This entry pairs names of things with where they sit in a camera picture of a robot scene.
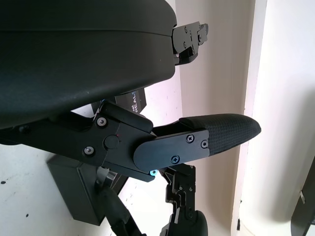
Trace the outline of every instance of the bolt head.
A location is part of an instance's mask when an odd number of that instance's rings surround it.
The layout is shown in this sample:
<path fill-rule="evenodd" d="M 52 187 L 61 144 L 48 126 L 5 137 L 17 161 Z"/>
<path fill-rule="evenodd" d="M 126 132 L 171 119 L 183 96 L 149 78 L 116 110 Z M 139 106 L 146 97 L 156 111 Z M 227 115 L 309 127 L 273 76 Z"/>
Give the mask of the bolt head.
<path fill-rule="evenodd" d="M 191 144 L 194 141 L 195 137 L 192 134 L 187 135 L 186 141 Z"/>
<path fill-rule="evenodd" d="M 204 140 L 204 141 L 201 142 L 201 147 L 202 147 L 203 149 L 207 148 L 208 145 L 209 145 L 209 144 L 208 144 L 208 141 L 207 141 L 207 140 Z"/>
<path fill-rule="evenodd" d="M 86 147 L 84 150 L 83 150 L 84 154 L 85 155 L 92 155 L 94 153 L 94 148 L 93 147 Z"/>
<path fill-rule="evenodd" d="M 179 160 L 180 160 L 179 156 L 173 156 L 173 157 L 171 158 L 172 164 L 177 164 L 177 163 L 179 163 Z"/>
<path fill-rule="evenodd" d="M 105 126 L 107 124 L 107 120 L 104 117 L 100 117 L 97 119 L 98 126 Z"/>

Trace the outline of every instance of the screw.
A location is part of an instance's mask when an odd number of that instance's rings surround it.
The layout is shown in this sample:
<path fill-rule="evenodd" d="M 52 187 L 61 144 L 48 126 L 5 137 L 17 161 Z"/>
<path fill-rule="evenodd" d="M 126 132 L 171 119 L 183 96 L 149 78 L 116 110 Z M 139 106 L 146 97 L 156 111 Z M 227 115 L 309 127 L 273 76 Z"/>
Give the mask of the screw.
<path fill-rule="evenodd" d="M 187 135 L 186 137 L 186 141 L 187 143 L 191 144 L 193 142 L 193 140 L 195 139 L 195 137 L 192 134 Z"/>
<path fill-rule="evenodd" d="M 98 126 L 105 126 L 107 123 L 107 120 L 104 117 L 100 117 L 97 119 L 97 125 Z"/>
<path fill-rule="evenodd" d="M 201 142 L 201 147 L 202 148 L 207 148 L 208 147 L 208 141 L 207 140 L 204 140 Z"/>
<path fill-rule="evenodd" d="M 156 176 L 156 175 L 157 175 L 157 173 L 158 173 L 158 171 L 157 171 L 157 170 L 150 171 L 150 175 L 151 175 L 151 176 Z"/>
<path fill-rule="evenodd" d="M 179 156 L 173 156 L 171 158 L 172 164 L 177 164 L 179 162 L 179 160 L 180 160 Z"/>
<path fill-rule="evenodd" d="M 85 153 L 86 155 L 92 155 L 93 152 L 94 152 L 94 148 L 93 148 L 93 147 L 86 147 L 86 148 L 84 149 L 84 153 Z"/>

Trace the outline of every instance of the textured armrest pad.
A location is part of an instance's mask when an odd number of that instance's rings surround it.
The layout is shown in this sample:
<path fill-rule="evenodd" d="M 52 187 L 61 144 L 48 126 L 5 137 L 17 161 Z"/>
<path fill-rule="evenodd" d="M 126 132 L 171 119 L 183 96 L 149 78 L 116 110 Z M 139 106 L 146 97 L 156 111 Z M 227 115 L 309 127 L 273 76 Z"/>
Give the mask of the textured armrest pad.
<path fill-rule="evenodd" d="M 247 142 L 261 132 L 254 119 L 238 114 L 218 114 L 179 119 L 193 130 L 209 131 L 210 156 Z"/>

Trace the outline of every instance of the metal bracket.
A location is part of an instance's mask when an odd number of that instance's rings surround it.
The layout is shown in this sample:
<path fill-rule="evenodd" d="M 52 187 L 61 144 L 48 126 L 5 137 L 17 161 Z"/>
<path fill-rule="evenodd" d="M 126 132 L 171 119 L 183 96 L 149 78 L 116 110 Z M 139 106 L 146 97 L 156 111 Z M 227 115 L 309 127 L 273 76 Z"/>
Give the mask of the metal bracket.
<path fill-rule="evenodd" d="M 208 130 L 157 137 L 141 144 L 133 161 L 140 170 L 151 171 L 208 157 L 208 138 Z"/>
<path fill-rule="evenodd" d="M 198 55 L 199 46 L 208 40 L 208 25 L 195 22 L 173 29 L 173 53 L 176 65 L 192 62 Z"/>

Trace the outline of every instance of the black box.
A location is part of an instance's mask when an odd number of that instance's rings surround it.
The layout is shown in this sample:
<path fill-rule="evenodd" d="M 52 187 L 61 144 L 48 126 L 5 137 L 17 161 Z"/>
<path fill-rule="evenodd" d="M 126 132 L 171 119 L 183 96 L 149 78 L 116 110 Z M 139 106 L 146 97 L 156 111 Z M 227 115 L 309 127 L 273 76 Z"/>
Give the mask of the black box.
<path fill-rule="evenodd" d="M 104 199 L 95 191 L 97 167 L 64 156 L 48 161 L 49 170 L 73 219 L 101 225 L 106 216 Z M 117 174 L 112 189 L 119 194 L 128 177 Z"/>

